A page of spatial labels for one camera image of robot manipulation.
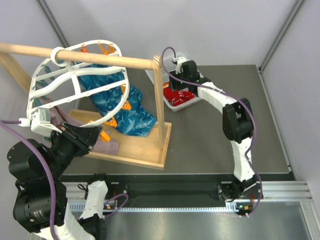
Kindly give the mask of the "white round clip hanger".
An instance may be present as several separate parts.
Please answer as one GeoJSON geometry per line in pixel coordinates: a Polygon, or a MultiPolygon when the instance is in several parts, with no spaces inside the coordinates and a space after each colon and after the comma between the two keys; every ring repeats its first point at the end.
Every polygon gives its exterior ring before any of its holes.
{"type": "Polygon", "coordinates": [[[86,127],[98,126],[105,121],[108,121],[114,115],[122,109],[125,104],[130,90],[130,82],[127,75],[127,70],[123,64],[123,58],[120,48],[113,42],[108,40],[90,40],[83,43],[79,43],[65,50],[73,54],[82,54],[86,52],[88,46],[97,45],[101,48],[105,57],[115,57],[115,61],[110,63],[101,63],[101,67],[93,66],[99,62],[95,59],[79,59],[79,60],[60,60],[57,55],[64,51],[63,47],[56,47],[49,51],[49,56],[45,59],[35,70],[31,78],[31,84],[28,94],[27,109],[34,109],[34,99],[39,97],[46,97],[48,94],[55,91],[58,87],[67,81],[72,82],[74,93],[70,96],[63,97],[58,100],[52,100],[49,103],[39,106],[41,108],[51,109],[60,105],[73,102],[75,100],[82,99],[84,97],[90,97],[91,95],[105,92],[116,87],[121,87],[125,84],[126,90],[122,93],[121,100],[118,105],[106,116],[101,117],[98,120],[85,124],[86,127]],[[105,84],[101,87],[85,90],[81,87],[78,80],[79,76],[84,75],[110,75],[118,72],[124,72],[124,80],[114,82],[111,84],[105,84]]]}

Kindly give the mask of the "red christmas sock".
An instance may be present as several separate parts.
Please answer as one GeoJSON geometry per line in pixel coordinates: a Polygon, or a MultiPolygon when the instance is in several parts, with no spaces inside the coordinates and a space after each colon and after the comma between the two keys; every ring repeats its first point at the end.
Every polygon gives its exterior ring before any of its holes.
{"type": "Polygon", "coordinates": [[[170,88],[170,86],[169,86],[169,83],[164,83],[163,84],[163,95],[164,95],[164,98],[168,101],[168,103],[171,106],[174,106],[173,99],[175,99],[175,93],[174,93],[175,91],[177,91],[177,90],[172,90],[170,88]]]}
{"type": "Polygon", "coordinates": [[[174,92],[174,99],[172,100],[172,103],[174,106],[179,106],[194,98],[195,98],[195,95],[190,91],[177,90],[174,92]]]}

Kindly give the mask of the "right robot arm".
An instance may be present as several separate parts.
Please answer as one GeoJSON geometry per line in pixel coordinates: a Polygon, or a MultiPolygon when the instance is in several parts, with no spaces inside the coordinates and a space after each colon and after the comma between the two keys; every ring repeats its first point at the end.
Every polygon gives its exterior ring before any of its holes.
{"type": "Polygon", "coordinates": [[[207,77],[201,76],[193,60],[175,57],[175,70],[168,73],[169,87],[184,90],[210,103],[222,115],[222,130],[230,141],[234,160],[234,180],[230,185],[220,186],[220,197],[228,202],[245,198],[257,184],[252,169],[251,144],[254,139],[255,123],[248,99],[237,99],[218,88],[207,77]]]}

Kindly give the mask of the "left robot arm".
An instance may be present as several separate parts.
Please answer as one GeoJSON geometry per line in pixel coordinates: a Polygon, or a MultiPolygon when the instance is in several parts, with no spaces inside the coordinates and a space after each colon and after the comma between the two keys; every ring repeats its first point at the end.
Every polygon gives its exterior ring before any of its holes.
{"type": "Polygon", "coordinates": [[[18,190],[13,217],[24,229],[47,240],[106,238],[104,202],[114,191],[106,175],[95,174],[89,179],[79,218],[71,212],[67,189],[61,180],[74,158],[93,149],[101,132],[101,126],[79,127],[63,122],[51,131],[50,147],[18,137],[7,159],[18,190]]]}

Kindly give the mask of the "orange clothes peg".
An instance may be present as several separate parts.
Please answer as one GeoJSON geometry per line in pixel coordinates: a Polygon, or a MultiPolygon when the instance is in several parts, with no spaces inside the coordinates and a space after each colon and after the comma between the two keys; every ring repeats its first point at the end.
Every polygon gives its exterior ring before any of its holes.
{"type": "MultiPolygon", "coordinates": [[[[125,91],[126,91],[126,85],[125,84],[121,85],[121,90],[122,90],[122,93],[124,94],[125,91]]],[[[123,110],[131,110],[132,109],[132,106],[130,105],[128,100],[125,101],[124,105],[122,106],[122,109],[123,110]]]]}
{"type": "Polygon", "coordinates": [[[111,127],[117,127],[118,123],[115,119],[115,117],[113,116],[111,119],[107,120],[104,122],[106,125],[111,126],[111,127]]]}
{"type": "Polygon", "coordinates": [[[111,140],[110,136],[104,130],[100,132],[99,137],[103,142],[108,142],[111,140]]]}

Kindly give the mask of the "mauve grey cloth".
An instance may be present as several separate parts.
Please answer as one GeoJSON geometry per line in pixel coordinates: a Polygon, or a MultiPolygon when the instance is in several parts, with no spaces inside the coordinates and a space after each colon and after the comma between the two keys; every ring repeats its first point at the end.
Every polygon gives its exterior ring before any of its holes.
{"type": "MultiPolygon", "coordinates": [[[[59,107],[55,106],[50,109],[50,122],[54,126],[60,125],[62,122],[67,122],[73,126],[79,127],[83,123],[62,111],[59,107]]],[[[119,149],[119,142],[117,140],[111,139],[110,141],[102,141],[99,137],[94,148],[94,153],[106,154],[115,156],[119,149]]]]}

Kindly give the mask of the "blue leaf-pattern cloth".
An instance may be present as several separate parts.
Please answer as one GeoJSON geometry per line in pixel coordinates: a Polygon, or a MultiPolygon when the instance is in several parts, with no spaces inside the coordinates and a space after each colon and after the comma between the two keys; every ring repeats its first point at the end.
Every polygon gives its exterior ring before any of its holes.
{"type": "MultiPolygon", "coordinates": [[[[125,73],[117,72],[106,75],[82,75],[78,77],[79,83],[86,91],[93,90],[103,85],[116,83],[125,79],[125,73]]],[[[113,110],[121,100],[121,87],[91,95],[89,98],[98,112],[105,116],[113,110]]],[[[130,85],[127,101],[131,109],[121,109],[114,115],[117,126],[115,129],[125,135],[146,137],[154,127],[157,119],[145,110],[141,104],[143,94],[133,85],[130,85]]]]}

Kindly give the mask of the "teal clothes peg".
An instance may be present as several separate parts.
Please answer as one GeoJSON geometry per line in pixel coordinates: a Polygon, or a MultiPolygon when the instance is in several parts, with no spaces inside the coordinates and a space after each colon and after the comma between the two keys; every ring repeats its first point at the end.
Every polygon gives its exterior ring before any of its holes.
{"type": "Polygon", "coordinates": [[[46,99],[47,99],[47,98],[46,98],[45,96],[41,96],[41,97],[38,97],[38,98],[34,98],[34,99],[33,99],[33,105],[34,105],[34,107],[40,107],[40,106],[42,106],[46,99]]]}

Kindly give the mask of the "wooden hanging rack frame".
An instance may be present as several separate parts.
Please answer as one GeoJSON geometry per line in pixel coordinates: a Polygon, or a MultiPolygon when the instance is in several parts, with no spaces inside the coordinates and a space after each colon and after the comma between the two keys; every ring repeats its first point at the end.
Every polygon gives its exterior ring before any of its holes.
{"type": "MultiPolygon", "coordinates": [[[[7,58],[14,54],[42,57],[46,60],[49,57],[51,48],[43,48],[36,46],[18,45],[10,43],[2,43],[0,45],[1,63],[6,67],[11,75],[15,74],[13,65],[7,64],[7,58]]],[[[101,48],[98,45],[90,45],[86,47],[85,53],[71,53],[63,51],[57,54],[59,60],[97,60],[98,64],[93,64],[94,67],[101,67],[101,63],[111,63],[116,60],[115,57],[104,56],[101,48]]],[[[172,125],[165,122],[164,100],[163,100],[163,85],[162,85],[162,65],[161,57],[156,55],[153,59],[142,59],[124,57],[122,55],[123,64],[126,70],[142,69],[151,70],[154,80],[154,94],[157,112],[157,122],[150,130],[150,136],[129,136],[117,131],[111,133],[111,137],[119,142],[119,147],[116,155],[102,154],[97,152],[89,152],[88,156],[94,159],[111,161],[116,163],[128,164],[133,166],[146,167],[151,169],[162,170],[165,166],[168,144],[171,134],[172,125]]],[[[86,124],[100,119],[101,114],[84,110],[71,110],[70,115],[79,120],[85,120],[86,124]]],[[[109,131],[111,126],[102,123],[100,125],[104,131],[109,131]]]]}

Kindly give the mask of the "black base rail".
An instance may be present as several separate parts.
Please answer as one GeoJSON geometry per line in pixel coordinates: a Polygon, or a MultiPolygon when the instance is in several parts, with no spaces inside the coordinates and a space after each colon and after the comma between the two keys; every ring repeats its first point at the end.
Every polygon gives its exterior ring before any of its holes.
{"type": "Polygon", "coordinates": [[[105,199],[130,209],[221,207],[263,198],[261,181],[255,178],[245,190],[231,174],[107,174],[106,180],[105,199]]]}

